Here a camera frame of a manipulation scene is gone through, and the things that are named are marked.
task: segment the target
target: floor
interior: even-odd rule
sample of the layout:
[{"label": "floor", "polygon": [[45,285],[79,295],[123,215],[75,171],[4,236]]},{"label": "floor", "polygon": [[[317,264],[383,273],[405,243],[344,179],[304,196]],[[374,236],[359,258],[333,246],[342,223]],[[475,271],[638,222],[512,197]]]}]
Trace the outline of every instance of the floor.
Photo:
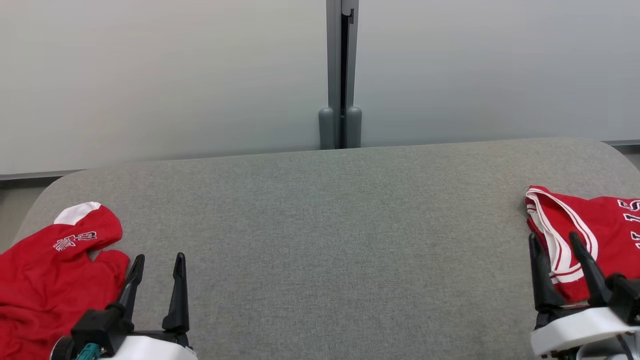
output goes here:
[{"label": "floor", "polygon": [[[640,151],[636,147],[620,147],[624,154],[640,169]],[[57,177],[0,182],[0,254],[9,249],[18,229],[42,191]]]}]

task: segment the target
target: red garment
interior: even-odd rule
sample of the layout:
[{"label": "red garment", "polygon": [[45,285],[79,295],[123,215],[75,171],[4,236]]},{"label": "red garment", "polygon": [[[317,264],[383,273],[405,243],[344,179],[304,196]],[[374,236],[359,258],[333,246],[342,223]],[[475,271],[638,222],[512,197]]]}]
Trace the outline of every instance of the red garment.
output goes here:
[{"label": "red garment", "polygon": [[572,254],[572,231],[605,276],[619,272],[640,278],[640,199],[585,200],[530,186],[525,202],[529,226],[546,245],[552,281],[569,303],[589,298],[582,268]]},{"label": "red garment", "polygon": [[109,250],[91,261],[87,252],[121,237],[107,207],[85,202],[0,254],[0,359],[48,359],[87,309],[116,300],[129,257]]}]

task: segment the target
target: red jersey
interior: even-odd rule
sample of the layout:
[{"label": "red jersey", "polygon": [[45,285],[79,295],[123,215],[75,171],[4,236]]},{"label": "red jersey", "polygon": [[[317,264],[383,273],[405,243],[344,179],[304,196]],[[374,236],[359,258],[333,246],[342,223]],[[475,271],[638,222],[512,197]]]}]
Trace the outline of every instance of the red jersey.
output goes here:
[{"label": "red jersey", "polygon": [[0,254],[0,359],[48,359],[87,309],[104,309],[124,285],[129,257],[100,250],[122,237],[118,218],[97,202],[64,210]]},{"label": "red jersey", "polygon": [[572,254],[572,231],[580,235],[605,276],[619,272],[640,278],[640,199],[585,200],[530,186],[525,202],[529,226],[546,245],[552,281],[569,303],[589,298],[582,268]]}]

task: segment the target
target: white board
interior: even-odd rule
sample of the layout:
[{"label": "white board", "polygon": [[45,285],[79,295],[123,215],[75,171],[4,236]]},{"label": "white board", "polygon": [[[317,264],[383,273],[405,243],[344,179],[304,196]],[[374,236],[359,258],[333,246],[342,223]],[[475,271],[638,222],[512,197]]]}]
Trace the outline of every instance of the white board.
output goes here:
[{"label": "white board", "polygon": [[0,5],[0,175],[319,148],[324,0]]},{"label": "white board", "polygon": [[362,145],[640,138],[640,3],[360,2]]}]

